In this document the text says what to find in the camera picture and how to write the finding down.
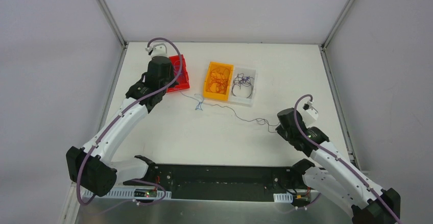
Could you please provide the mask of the yellow plastic bin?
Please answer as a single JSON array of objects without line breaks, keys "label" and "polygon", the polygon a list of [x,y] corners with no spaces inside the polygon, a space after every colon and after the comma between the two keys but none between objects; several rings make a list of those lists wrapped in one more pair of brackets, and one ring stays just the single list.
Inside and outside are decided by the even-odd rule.
[{"label": "yellow plastic bin", "polygon": [[234,65],[210,62],[204,80],[203,97],[227,102]]}]

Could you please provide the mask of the red plastic bin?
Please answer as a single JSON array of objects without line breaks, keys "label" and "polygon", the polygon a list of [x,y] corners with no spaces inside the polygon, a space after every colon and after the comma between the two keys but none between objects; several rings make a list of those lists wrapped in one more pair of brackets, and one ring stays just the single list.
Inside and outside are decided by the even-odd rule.
[{"label": "red plastic bin", "polygon": [[186,61],[184,58],[184,55],[181,55],[182,57],[182,68],[180,68],[180,59],[179,56],[171,56],[169,57],[173,67],[174,67],[174,75],[176,76],[177,73],[180,73],[180,75],[178,76],[176,82],[177,84],[172,87],[172,88],[168,88],[167,89],[167,93],[170,92],[175,92],[175,91],[181,91],[181,90],[187,90],[190,88],[190,83],[189,83],[189,75],[186,69]]}]

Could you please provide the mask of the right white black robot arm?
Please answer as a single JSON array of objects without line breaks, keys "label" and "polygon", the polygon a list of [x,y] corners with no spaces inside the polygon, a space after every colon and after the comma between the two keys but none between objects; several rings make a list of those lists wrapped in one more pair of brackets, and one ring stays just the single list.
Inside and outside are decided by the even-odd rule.
[{"label": "right white black robot arm", "polygon": [[277,113],[276,132],[306,155],[290,169],[296,188],[317,190],[340,207],[352,223],[401,223],[401,196],[373,182],[342,157],[320,129],[307,128],[294,108]]}]

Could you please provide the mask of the white plastic bin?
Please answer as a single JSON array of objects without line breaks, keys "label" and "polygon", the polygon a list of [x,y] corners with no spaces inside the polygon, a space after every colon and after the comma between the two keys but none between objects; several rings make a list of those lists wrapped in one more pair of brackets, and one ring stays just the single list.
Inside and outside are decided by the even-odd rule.
[{"label": "white plastic bin", "polygon": [[235,65],[229,88],[228,102],[252,107],[256,94],[258,72],[256,68]]}]

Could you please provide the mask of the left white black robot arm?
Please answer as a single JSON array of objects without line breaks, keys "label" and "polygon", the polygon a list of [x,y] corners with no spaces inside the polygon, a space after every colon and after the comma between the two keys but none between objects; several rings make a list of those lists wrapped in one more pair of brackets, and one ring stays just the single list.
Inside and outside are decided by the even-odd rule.
[{"label": "left white black robot arm", "polygon": [[126,92],[118,111],[90,141],[81,148],[72,146],[66,153],[70,179],[98,197],[114,185],[137,179],[151,185],[156,172],[140,157],[114,162],[113,156],[132,129],[162,101],[168,88],[175,86],[175,71],[166,56],[154,56],[141,79]]}]

